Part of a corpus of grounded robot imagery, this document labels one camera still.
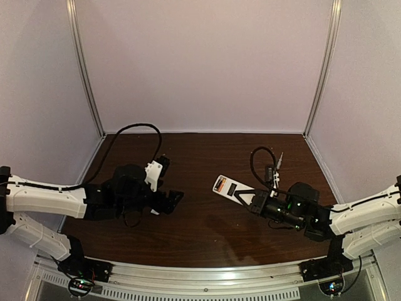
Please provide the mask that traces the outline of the left aluminium frame post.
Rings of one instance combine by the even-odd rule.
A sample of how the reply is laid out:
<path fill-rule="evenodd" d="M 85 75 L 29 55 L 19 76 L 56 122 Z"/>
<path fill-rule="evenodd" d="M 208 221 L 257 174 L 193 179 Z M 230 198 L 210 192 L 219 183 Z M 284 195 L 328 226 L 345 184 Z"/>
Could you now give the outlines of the left aluminium frame post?
<path fill-rule="evenodd" d="M 75 55 L 78 65 L 78 72 L 81 78 L 81 83 L 83 86 L 84 94 L 90 110 L 90 115 L 92 117 L 93 123 L 95 125 L 96 132 L 100 138 L 105 136 L 105 131 L 100 119 L 100 114 L 95 102 L 93 89 L 91 87 L 90 76 L 85 60 L 85 53 L 83 49 L 82 38 L 80 34 L 80 26 L 78 20 L 78 13 L 76 8 L 75 0 L 66 0 L 66 9 L 68 14 L 68 20 L 71 29 L 71 36 L 73 40 L 73 46 L 75 49 Z"/>

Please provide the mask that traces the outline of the orange black battery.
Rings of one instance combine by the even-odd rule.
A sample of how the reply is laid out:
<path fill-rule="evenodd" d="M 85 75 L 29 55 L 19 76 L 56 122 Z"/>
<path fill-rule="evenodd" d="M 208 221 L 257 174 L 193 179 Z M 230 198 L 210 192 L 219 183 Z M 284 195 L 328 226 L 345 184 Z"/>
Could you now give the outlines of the orange black battery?
<path fill-rule="evenodd" d="M 220 177 L 220 178 L 217 180 L 214 189 L 215 189 L 217 192 L 221 192 L 221 190 L 223 189 L 225 183 L 226 183 L 226 178 L 225 178 L 225 177 Z"/>

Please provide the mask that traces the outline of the right aluminium frame post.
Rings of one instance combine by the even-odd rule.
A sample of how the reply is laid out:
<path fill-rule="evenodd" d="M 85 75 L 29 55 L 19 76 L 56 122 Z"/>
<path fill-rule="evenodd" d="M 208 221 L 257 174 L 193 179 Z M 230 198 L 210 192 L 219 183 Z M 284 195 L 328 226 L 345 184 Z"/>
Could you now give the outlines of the right aluminium frame post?
<path fill-rule="evenodd" d="M 321 63 L 320 73 L 317 81 L 311 110 L 306 122 L 305 129 L 303 131 L 303 137 L 307 139 L 312 131 L 315 118 L 318 113 L 321 99 L 323 98 L 323 92 L 325 89 L 326 82 L 328 80 L 330 65 L 335 52 L 336 41 L 338 38 L 338 31 L 340 27 L 341 12 L 342 12 L 343 1 L 334 0 L 331 4 L 330 22 L 328 26 L 328 32 L 326 36 L 325 50 L 323 53 L 323 60 Z"/>

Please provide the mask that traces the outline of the front aluminium rail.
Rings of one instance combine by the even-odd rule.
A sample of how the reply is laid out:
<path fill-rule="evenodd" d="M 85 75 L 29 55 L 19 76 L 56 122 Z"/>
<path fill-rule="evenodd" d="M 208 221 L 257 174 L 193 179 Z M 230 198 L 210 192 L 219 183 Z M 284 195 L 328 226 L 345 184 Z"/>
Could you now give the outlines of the front aluminium rail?
<path fill-rule="evenodd" d="M 301 261 L 231 268 L 172 268 L 112 262 L 108 282 L 97 282 L 84 297 L 67 289 L 70 279 L 41 253 L 35 259 L 22 300 L 389 300 L 370 252 L 343 274 L 339 297 L 323 293 L 329 280 L 303 280 Z"/>

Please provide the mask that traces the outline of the small silver screwdriver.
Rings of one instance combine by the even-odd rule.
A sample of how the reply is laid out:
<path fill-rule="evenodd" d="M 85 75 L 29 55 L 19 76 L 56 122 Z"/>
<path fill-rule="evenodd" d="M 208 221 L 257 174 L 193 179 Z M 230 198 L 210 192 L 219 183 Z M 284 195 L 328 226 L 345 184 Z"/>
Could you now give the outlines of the small silver screwdriver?
<path fill-rule="evenodd" d="M 280 167 L 281 167 L 281 164 L 282 164 L 282 161 L 283 161 L 283 154 L 284 154 L 284 152 L 281 153 L 281 155 L 280 155 L 280 157 L 279 157 L 279 159 L 277 161 L 277 164 L 276 164 L 277 170 L 280 169 Z"/>

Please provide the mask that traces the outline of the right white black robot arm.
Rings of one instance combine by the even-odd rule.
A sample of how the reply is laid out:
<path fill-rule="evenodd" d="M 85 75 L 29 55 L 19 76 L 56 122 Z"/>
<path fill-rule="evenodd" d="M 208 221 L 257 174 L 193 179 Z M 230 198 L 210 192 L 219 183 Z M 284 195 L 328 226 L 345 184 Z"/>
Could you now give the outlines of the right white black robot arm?
<path fill-rule="evenodd" d="M 215 192 L 244 206 L 251 214 L 303 231 L 312 241 L 330 241 L 324 263 L 338 266 L 349 263 L 366 251 L 381 247 L 400 237 L 400 182 L 373 196 L 345 204 L 323 206 L 319 192 L 297 182 L 284 192 L 268 182 L 254 189 L 233 179 L 221 179 Z"/>

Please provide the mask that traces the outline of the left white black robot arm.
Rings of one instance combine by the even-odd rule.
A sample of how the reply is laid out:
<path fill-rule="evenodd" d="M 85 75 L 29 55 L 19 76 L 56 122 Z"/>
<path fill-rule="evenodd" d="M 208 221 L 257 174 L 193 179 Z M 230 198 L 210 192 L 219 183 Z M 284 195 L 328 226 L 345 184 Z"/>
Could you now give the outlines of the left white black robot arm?
<path fill-rule="evenodd" d="M 166 167 L 152 161 L 146 167 L 118 166 L 101 184 L 60 186 L 29 182 L 1 167 L 1 234 L 15 235 L 32 248 L 52 256 L 63 268 L 83 270 L 89 264 L 79 239 L 58 234 L 27 216 L 41 212 L 75 219 L 102 221 L 125 218 L 150 208 L 170 214 L 184 197 L 181 191 L 160 190 Z"/>

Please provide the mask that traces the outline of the aluminium frame post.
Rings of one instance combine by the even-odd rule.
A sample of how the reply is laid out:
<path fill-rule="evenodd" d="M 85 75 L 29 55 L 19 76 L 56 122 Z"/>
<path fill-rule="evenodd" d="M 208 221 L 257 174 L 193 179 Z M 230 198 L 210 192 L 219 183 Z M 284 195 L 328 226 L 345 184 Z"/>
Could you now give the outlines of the aluminium frame post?
<path fill-rule="evenodd" d="M 323 60 L 321 63 L 320 73 L 317 81 L 311 110 L 306 122 L 305 129 L 303 131 L 303 137 L 307 139 L 312 131 L 315 118 L 318 113 L 321 99 L 323 98 L 323 92 L 325 89 L 326 82 L 328 80 L 330 65 L 335 52 L 336 41 L 338 38 L 338 31 L 340 27 L 341 12 L 342 12 L 343 1 L 334 0 L 331 4 L 330 22 L 328 26 L 328 32 L 326 36 L 325 50 L 323 53 Z"/>
<path fill-rule="evenodd" d="M 75 55 L 78 65 L 78 72 L 81 78 L 81 83 L 83 86 L 84 94 L 90 110 L 90 115 L 92 117 L 93 123 L 95 125 L 96 132 L 100 138 L 105 136 L 105 131 L 100 119 L 100 114 L 95 102 L 93 89 L 91 87 L 90 76 L 85 60 L 85 53 L 83 49 L 82 38 L 80 34 L 80 26 L 78 20 L 78 13 L 76 8 L 75 0 L 66 0 L 66 9 L 68 14 L 68 20 L 71 29 L 71 36 L 73 40 L 73 46 L 75 49 Z"/>

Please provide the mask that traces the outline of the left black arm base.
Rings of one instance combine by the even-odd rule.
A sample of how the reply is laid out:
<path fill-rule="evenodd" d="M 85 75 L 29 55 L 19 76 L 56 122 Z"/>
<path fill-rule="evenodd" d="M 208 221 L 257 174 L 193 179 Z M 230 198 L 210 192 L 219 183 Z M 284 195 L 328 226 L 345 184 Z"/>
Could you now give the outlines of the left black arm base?
<path fill-rule="evenodd" d="M 86 297 L 96 287 L 97 282 L 109 281 L 113 264 L 107 261 L 89 258 L 73 259 L 69 257 L 63 261 L 54 260 L 58 271 L 68 277 L 67 289 L 73 297 Z"/>

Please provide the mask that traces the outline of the white remote control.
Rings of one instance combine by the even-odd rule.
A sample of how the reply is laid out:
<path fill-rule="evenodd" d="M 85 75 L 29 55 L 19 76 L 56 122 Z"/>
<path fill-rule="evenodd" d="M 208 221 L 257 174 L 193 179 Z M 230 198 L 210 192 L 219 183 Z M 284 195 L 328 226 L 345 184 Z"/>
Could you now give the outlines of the white remote control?
<path fill-rule="evenodd" d="M 220 177 L 225 177 L 226 178 L 226 183 L 225 183 L 223 189 L 221 190 L 221 192 L 217 192 L 214 189 L 214 187 L 216 185 L 217 180 Z M 241 203 L 240 200 L 238 200 L 237 197 L 235 197 L 234 193 L 236 191 L 250 191 L 250 190 L 253 190 L 253 189 L 254 189 L 253 187 L 247 186 L 247 185 L 245 185 L 245 184 L 243 184 L 241 182 L 233 180 L 233 179 L 231 179 L 231 178 L 229 178 L 227 176 L 224 176 L 224 175 L 219 175 L 217 177 L 215 183 L 212 186 L 212 192 L 214 192 L 214 193 L 222 196 L 223 198 L 226 198 L 226 199 L 228 199 L 228 200 L 230 200 L 230 201 L 232 201 L 234 203 L 240 204 L 240 205 L 242 205 L 242 203 Z"/>

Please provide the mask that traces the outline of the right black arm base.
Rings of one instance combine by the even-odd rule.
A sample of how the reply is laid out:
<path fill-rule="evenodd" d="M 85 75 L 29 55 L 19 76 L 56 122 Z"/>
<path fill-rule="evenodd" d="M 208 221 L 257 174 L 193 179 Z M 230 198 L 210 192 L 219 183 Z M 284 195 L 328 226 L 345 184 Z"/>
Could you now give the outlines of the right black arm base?
<path fill-rule="evenodd" d="M 353 262 L 342 255 L 326 256 L 303 261 L 299 264 L 299 269 L 304 282 L 316 280 L 320 292 L 333 298 L 343 293 L 344 273 L 353 270 Z"/>

